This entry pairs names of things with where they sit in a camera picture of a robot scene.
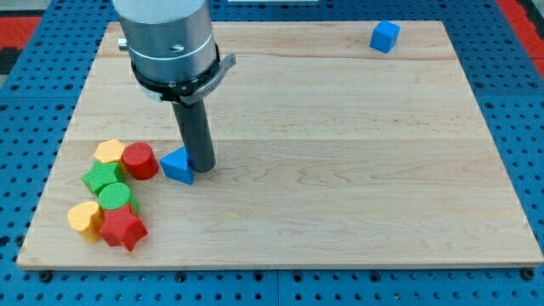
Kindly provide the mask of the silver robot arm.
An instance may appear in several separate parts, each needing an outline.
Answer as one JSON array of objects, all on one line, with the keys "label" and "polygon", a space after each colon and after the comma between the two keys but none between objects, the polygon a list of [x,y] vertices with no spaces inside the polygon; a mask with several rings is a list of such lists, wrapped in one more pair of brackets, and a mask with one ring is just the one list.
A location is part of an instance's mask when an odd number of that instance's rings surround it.
[{"label": "silver robot arm", "polygon": [[236,64],[221,58],[207,0],[113,0],[133,73],[159,101],[194,105]]}]

